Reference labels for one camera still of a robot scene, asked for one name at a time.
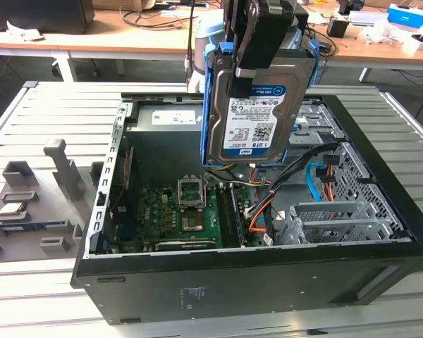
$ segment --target black computer case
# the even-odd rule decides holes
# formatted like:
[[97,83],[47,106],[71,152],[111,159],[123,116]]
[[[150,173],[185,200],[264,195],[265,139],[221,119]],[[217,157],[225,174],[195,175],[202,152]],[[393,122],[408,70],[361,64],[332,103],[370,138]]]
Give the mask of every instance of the black computer case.
[[85,259],[89,257],[80,249],[73,280],[108,324],[369,304],[405,276],[423,270],[421,211],[336,96],[305,99],[324,103],[357,149],[368,180],[407,228],[396,238],[413,240],[103,259]]

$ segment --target wire bundle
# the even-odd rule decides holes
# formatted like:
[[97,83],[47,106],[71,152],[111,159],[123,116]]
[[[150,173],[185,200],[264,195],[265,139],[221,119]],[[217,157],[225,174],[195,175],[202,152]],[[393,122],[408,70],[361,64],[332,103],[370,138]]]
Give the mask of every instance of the wire bundle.
[[[192,12],[191,12],[191,16],[189,18],[179,18],[177,20],[171,20],[171,21],[168,21],[166,23],[157,23],[157,24],[154,24],[154,25],[142,25],[142,24],[139,23],[140,20],[149,20],[149,19],[155,18],[156,16],[161,15],[161,13],[157,13],[157,14],[154,14],[154,15],[151,15],[151,16],[148,16],[148,17],[143,17],[139,11],[136,11],[132,8],[131,11],[128,11],[127,13],[124,14],[124,13],[122,13],[122,8],[124,6],[128,6],[128,5],[123,4],[123,5],[121,5],[121,7],[119,7],[119,13],[121,14],[122,20],[124,20],[125,23],[127,23],[131,26],[138,27],[138,28],[141,28],[143,30],[156,30],[156,31],[181,30],[182,27],[175,25],[176,23],[180,23],[184,28],[186,28],[183,25],[183,21],[189,20],[190,22],[192,22],[192,19],[195,18],[195,17],[191,18],[191,16],[192,16]],[[131,15],[131,14],[134,14],[134,13],[137,14],[137,19],[135,21],[129,20],[128,16]]]
[[334,56],[337,53],[338,48],[337,48],[336,43],[332,39],[330,39],[329,37],[327,37],[326,35],[324,35],[324,34],[322,34],[320,32],[317,32],[316,30],[314,30],[313,28],[310,28],[309,26],[307,26],[305,28],[305,30],[306,30],[305,35],[309,39],[316,39],[317,38],[317,35],[320,35],[321,37],[324,37],[327,41],[329,41],[331,43],[332,47],[333,47],[329,52],[323,52],[323,51],[320,51],[319,52],[319,55],[324,58],[324,61],[323,61],[324,62],[324,67],[323,67],[323,70],[322,70],[321,74],[319,75],[318,81],[316,83],[316,85],[317,85],[321,81],[321,78],[323,77],[324,73],[329,69],[329,67],[327,66],[327,61],[329,60],[329,58],[331,56]]
[[[257,180],[254,180],[254,171],[255,171],[255,168],[253,168],[253,169],[249,172],[249,181],[250,181],[251,183],[254,183],[254,184],[262,185],[262,181],[257,181]],[[270,180],[266,180],[265,182],[266,182],[267,184],[271,184],[271,183],[272,183]]]
[[[333,175],[333,166],[328,164],[326,176],[332,177],[332,175]],[[326,183],[323,182],[322,188],[323,188],[324,198],[327,201],[332,202],[333,201],[332,184],[330,182],[326,182]]]
[[118,198],[114,202],[113,207],[111,208],[111,211],[114,211],[116,209],[119,201],[121,200],[121,198],[122,198],[122,196],[124,195],[124,192],[125,192],[125,186],[127,185],[127,179],[128,179],[127,165],[128,165],[129,155],[130,155],[130,152],[129,152],[129,150],[127,150],[125,152],[125,161],[124,161],[124,169],[123,169],[124,170],[124,183],[122,184],[121,193],[119,194]]
[[[247,185],[249,187],[259,187],[260,185],[262,185],[262,181],[249,181],[249,182],[245,182],[242,180],[239,180],[231,171],[232,168],[236,167],[236,164],[229,164],[229,165],[225,165],[222,168],[217,168],[217,169],[206,169],[205,172],[208,173],[210,176],[212,176],[215,180],[218,180],[219,182],[225,182],[225,183],[233,183],[233,184],[242,184],[242,185]],[[226,178],[218,175],[216,172],[217,171],[225,171],[227,172],[231,177],[232,180],[227,180]]]
[[283,169],[282,172],[277,175],[277,177],[269,185],[268,192],[266,193],[265,197],[246,210],[246,216],[250,216],[255,213],[254,217],[252,217],[252,221],[249,226],[249,232],[266,231],[265,229],[254,227],[255,222],[257,221],[257,218],[259,217],[260,213],[262,213],[262,211],[273,201],[277,191],[284,182],[286,182],[291,176],[296,174],[298,171],[302,170],[313,156],[325,151],[333,151],[339,145],[340,142],[331,142],[328,144],[323,144],[321,146],[316,146],[315,148],[305,152],[301,157],[299,157],[290,165],[288,165],[285,169]]

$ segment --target metal table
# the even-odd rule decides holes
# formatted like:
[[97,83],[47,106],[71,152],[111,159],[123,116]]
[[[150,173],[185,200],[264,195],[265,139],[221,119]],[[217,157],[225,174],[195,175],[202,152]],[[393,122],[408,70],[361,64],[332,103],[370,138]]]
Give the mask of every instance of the metal table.
[[[64,138],[78,167],[106,151],[121,92],[184,92],[182,84],[40,82],[22,88],[0,119],[1,171],[9,160],[54,168],[42,146]],[[423,128],[375,87],[317,86],[337,94],[423,211]],[[232,318],[108,326],[69,282],[74,259],[0,263],[0,337],[423,337],[423,273],[406,277],[369,306]]]

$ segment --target circuit board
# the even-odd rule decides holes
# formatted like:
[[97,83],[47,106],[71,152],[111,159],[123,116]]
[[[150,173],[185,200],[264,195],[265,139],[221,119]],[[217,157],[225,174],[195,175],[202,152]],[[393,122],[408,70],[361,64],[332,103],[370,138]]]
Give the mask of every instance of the circuit board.
[[[205,189],[205,208],[202,212],[178,208],[177,187],[144,188],[138,200],[137,225],[133,241],[120,243],[122,252],[141,252],[144,246],[168,241],[212,241],[221,248],[218,211],[214,187]],[[187,192],[186,199],[196,199],[194,192]],[[195,229],[186,228],[185,218],[198,218]]]
[[[169,241],[212,241],[218,249],[223,247],[219,227],[219,211],[216,203],[218,187],[206,187],[205,207],[202,211],[193,208],[181,211],[178,207],[177,187],[144,188],[140,191],[137,208],[137,222],[118,229],[117,245],[121,253],[153,251],[154,244]],[[243,223],[244,233],[247,226],[243,217],[244,209],[250,205],[246,187],[235,187],[235,197]],[[194,189],[186,187],[183,199],[195,200],[199,196]]]

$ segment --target desk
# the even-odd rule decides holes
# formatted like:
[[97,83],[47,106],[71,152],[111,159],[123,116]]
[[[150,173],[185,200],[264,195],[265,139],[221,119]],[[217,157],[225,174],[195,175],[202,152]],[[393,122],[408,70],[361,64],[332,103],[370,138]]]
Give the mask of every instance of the desk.
[[[309,6],[308,10],[319,11],[330,16],[336,2]],[[365,7],[366,11],[377,11]],[[173,20],[157,16],[145,20],[144,24],[156,24]],[[326,26],[314,26],[326,34]],[[423,70],[423,51],[409,58],[401,51],[401,45],[366,45],[357,36],[361,28],[348,26],[343,39],[333,39],[338,53],[329,61],[329,66],[351,68],[395,68]],[[91,27],[85,35],[44,34],[40,42],[21,42],[0,32],[0,54],[9,56],[53,57],[59,62],[64,81],[76,81],[71,65],[72,58],[112,58],[129,60],[183,61],[188,44],[188,30],[153,32],[124,23],[118,11],[96,11]]]
[[[40,82],[22,88],[0,118],[0,191],[8,161],[54,169],[42,151],[32,150],[51,137],[66,140],[68,158],[79,168],[103,161],[121,93],[185,90],[183,84],[128,82]],[[308,93],[338,95],[423,211],[423,128],[409,113],[375,87],[313,86]],[[53,109],[45,108],[48,100]],[[423,273],[407,276],[368,306],[112,327],[85,290],[70,287],[74,262],[0,263],[0,337],[280,338],[308,337],[317,333],[312,329],[333,338],[423,337]]]
[[[153,25],[176,20],[157,16],[141,20]],[[64,81],[76,81],[72,58],[183,61],[188,45],[187,20],[179,30],[155,32],[123,22],[118,11],[96,11],[85,35],[43,34],[38,42],[22,42],[0,32],[0,54],[9,56],[53,57],[59,62]]]
[[[320,12],[325,18],[328,18],[336,7],[337,3],[335,1],[326,0],[324,4],[311,5],[305,7],[305,9],[309,12]],[[386,11],[386,9],[365,6],[363,11]],[[327,25],[315,25],[313,28],[327,36]],[[359,78],[360,82],[366,80],[370,68],[423,70],[423,51],[417,51],[413,57],[410,57],[402,50],[403,44],[397,41],[393,41],[393,45],[387,43],[367,44],[363,39],[359,38],[361,30],[361,27],[349,25],[344,38],[332,38],[338,51],[329,59],[328,66],[365,67]],[[325,41],[324,38],[319,36],[317,39]]]

